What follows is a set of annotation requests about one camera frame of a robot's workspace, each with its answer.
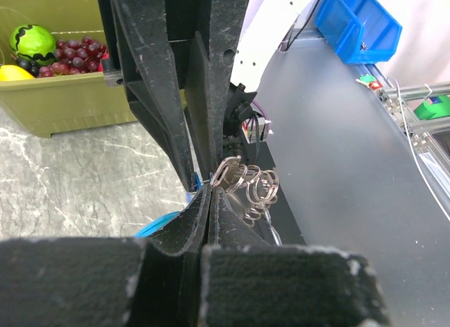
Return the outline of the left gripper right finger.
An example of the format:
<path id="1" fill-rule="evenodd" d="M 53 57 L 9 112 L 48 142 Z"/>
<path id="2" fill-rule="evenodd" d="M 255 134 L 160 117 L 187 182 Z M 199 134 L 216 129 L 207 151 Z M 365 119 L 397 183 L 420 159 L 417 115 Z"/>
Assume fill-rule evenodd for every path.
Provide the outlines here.
<path id="1" fill-rule="evenodd" d="M 212 192 L 201 253 L 201 326 L 388 326 L 375 269 L 318 245 L 270 245 Z"/>

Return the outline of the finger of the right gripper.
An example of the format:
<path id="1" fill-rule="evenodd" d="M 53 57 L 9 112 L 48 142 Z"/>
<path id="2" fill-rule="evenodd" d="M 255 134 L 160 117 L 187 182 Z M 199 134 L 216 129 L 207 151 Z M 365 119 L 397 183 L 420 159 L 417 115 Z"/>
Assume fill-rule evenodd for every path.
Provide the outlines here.
<path id="1" fill-rule="evenodd" d="M 167 37 L 165 0 L 111 0 L 131 111 L 170 159 L 186 190 L 195 186 L 191 147 Z"/>
<path id="2" fill-rule="evenodd" d="M 185 96 L 203 176 L 222 160 L 231 72 L 249 0 L 200 0 Z"/>

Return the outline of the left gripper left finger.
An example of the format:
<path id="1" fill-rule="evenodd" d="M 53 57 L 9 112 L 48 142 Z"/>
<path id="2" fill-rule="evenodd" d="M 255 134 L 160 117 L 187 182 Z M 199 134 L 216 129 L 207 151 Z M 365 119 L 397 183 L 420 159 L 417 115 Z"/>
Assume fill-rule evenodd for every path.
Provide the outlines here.
<path id="1" fill-rule="evenodd" d="M 196 326 L 211 197 L 147 238 L 2 241 L 1 325 Z"/>

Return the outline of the light blue key handle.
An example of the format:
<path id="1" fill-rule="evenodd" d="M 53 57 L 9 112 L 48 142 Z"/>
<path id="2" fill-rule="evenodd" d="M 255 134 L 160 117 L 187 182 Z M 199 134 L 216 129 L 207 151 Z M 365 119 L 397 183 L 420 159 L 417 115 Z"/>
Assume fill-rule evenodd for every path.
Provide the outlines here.
<path id="1" fill-rule="evenodd" d="M 170 212 L 168 214 L 165 214 L 165 215 L 161 216 L 160 218 L 152 221 L 151 223 L 149 223 L 148 225 L 143 227 L 138 233 L 135 234 L 135 237 L 148 237 L 148 236 L 151 236 L 156 231 L 158 231 L 163 226 L 165 226 L 170 221 L 172 221 L 173 218 L 175 218 L 179 213 L 180 213 L 180 211 L 176 211 L 176 212 Z"/>

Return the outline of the metal keyring with small rings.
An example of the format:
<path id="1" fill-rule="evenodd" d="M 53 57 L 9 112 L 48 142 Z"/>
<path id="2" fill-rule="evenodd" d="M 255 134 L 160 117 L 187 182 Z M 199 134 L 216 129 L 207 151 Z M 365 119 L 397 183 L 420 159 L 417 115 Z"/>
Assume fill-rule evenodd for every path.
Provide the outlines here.
<path id="1" fill-rule="evenodd" d="M 280 182 L 275 171 L 245 165 L 240 156 L 235 156 L 225 158 L 219 164 L 212 175 L 211 185 L 223 188 L 226 195 L 244 192 L 247 205 L 244 205 L 241 217 L 252 228 L 277 202 Z"/>

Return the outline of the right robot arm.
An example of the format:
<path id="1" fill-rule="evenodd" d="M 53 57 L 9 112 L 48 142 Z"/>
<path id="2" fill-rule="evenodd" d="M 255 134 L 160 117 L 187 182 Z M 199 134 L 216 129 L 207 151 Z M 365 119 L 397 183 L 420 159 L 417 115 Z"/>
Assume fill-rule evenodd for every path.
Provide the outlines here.
<path id="1" fill-rule="evenodd" d="M 232 103 L 262 74 L 311 0 L 98 0 L 129 107 L 186 190 L 223 157 Z"/>

